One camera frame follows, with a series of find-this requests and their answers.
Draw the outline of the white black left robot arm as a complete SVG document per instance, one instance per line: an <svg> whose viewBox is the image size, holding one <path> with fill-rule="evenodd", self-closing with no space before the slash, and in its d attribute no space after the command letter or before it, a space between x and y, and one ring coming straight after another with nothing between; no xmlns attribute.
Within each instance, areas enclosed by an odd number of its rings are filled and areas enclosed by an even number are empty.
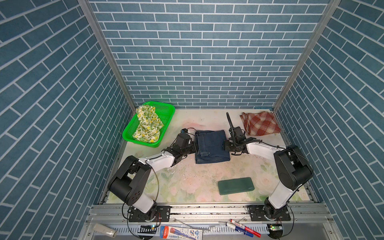
<svg viewBox="0 0 384 240"><path fill-rule="evenodd" d="M192 135L187 129L182 129L173 143L161 153L141 159L134 156L127 157L110 180L108 190L124 204L152 218L157 203L144 193L150 174L171 168L196 152L197 147Z"/></svg>

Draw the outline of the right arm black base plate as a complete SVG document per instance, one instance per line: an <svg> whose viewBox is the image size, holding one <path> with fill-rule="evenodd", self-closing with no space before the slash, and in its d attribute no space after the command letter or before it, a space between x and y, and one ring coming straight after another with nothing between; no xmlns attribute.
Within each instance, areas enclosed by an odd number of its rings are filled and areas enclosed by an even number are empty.
<svg viewBox="0 0 384 240"><path fill-rule="evenodd" d="M287 206L281 209L274 209L269 205L248 205L246 207L250 214L251 221L290 221L291 216Z"/></svg>

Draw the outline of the red plaid skirt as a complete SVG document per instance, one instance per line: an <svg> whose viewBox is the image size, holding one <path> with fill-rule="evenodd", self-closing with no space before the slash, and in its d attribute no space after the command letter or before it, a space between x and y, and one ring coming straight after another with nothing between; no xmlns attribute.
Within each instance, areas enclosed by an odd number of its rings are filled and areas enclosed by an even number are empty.
<svg viewBox="0 0 384 240"><path fill-rule="evenodd" d="M265 136L270 134L279 134L279 127L275 116L270 112L242 113L240 118L243 122L245 132L249 136Z"/></svg>

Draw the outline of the dark navy skirt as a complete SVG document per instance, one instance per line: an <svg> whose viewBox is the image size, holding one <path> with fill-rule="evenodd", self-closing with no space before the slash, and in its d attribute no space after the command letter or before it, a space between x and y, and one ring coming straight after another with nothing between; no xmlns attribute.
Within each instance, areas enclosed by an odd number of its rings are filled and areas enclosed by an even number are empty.
<svg viewBox="0 0 384 240"><path fill-rule="evenodd" d="M195 154L196 164L215 164L231 160L230 153L225 150L226 133L224 130L195 132L197 152Z"/></svg>

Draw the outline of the yellow floral skirt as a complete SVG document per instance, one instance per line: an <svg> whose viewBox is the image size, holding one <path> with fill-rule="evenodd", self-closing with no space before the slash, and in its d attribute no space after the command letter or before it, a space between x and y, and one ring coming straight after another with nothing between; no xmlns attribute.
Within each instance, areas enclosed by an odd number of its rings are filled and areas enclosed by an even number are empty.
<svg viewBox="0 0 384 240"><path fill-rule="evenodd" d="M156 108L150 105L142 105L137 108L139 125L132 137L143 143L153 144L160 139L163 122L156 114Z"/></svg>

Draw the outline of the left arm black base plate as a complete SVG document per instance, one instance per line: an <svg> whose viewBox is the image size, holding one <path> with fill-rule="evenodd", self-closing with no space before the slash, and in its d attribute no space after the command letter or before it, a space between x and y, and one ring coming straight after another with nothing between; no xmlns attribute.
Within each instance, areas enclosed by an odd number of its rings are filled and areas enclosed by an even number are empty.
<svg viewBox="0 0 384 240"><path fill-rule="evenodd" d="M143 213L137 208L131 208L129 221L130 222L169 222L171 215L171 206L154 205L147 213Z"/></svg>

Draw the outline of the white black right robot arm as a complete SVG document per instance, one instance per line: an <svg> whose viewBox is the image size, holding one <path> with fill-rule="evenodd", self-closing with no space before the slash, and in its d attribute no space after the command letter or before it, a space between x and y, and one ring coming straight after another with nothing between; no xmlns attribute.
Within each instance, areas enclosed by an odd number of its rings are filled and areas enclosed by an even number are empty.
<svg viewBox="0 0 384 240"><path fill-rule="evenodd" d="M288 201L314 175L314 168L296 145L287 147L267 144L256 138L247 138L240 127L231 126L231 135L224 149L234 156L250 154L275 161L279 183L265 200L264 210L272 215L287 206Z"/></svg>

